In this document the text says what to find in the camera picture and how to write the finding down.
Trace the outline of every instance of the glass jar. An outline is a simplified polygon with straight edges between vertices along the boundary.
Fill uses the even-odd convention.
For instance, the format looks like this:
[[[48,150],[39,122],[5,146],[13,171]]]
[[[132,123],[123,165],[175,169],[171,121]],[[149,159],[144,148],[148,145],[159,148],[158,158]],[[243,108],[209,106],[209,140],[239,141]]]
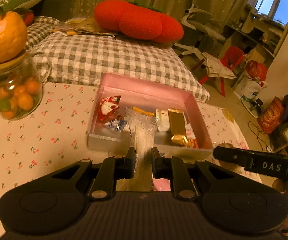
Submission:
[[[36,54],[43,53],[28,54],[23,50],[15,59],[0,64],[0,114],[7,120],[28,116],[42,100],[42,84],[50,74],[51,64],[46,57],[46,73],[41,76],[31,61]]]

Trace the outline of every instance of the jar lid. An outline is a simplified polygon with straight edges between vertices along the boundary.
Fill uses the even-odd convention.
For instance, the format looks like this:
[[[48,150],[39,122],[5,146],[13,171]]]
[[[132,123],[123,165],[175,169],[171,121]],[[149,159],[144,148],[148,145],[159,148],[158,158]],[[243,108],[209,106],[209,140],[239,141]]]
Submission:
[[[16,57],[12,58],[9,61],[0,63],[0,71],[12,69],[17,67],[20,63],[22,63],[27,55],[25,49],[23,49]]]

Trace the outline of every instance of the gray and white checkered fabric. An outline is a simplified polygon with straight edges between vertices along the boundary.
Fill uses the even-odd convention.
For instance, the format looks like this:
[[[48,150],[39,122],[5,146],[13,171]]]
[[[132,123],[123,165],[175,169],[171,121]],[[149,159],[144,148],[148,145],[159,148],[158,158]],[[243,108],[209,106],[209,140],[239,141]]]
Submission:
[[[209,98],[209,92],[175,52],[163,45],[110,36],[66,37],[52,33],[31,51],[44,52],[49,57],[50,79],[54,82],[99,86],[102,75],[110,72],[187,90],[201,102]],[[38,67],[43,57],[33,58]]]
[[[34,23],[27,27],[27,42],[25,49],[29,50],[46,38],[51,33],[49,29],[53,28],[58,23],[59,20],[51,17],[36,17]]]
[[[59,20],[51,17],[36,17],[34,19],[34,24],[27,27],[27,42],[25,49],[29,50],[45,39],[51,33],[49,30],[54,28],[59,22]]]

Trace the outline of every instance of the crocheted tomato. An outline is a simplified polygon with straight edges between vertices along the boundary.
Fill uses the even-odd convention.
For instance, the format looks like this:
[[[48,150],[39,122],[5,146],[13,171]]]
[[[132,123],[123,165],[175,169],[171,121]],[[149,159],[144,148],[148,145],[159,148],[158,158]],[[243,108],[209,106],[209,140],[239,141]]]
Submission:
[[[94,9],[94,17],[105,29],[125,35],[166,43],[183,37],[182,25],[174,18],[121,0],[107,0]]]

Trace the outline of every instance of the red candy wrapper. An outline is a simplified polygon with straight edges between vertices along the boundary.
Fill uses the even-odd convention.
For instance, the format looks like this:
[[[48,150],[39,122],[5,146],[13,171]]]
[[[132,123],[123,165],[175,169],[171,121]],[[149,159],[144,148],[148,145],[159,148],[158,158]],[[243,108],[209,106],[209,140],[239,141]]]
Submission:
[[[107,117],[114,114],[120,107],[121,96],[102,98],[100,101],[99,121],[103,122]]]

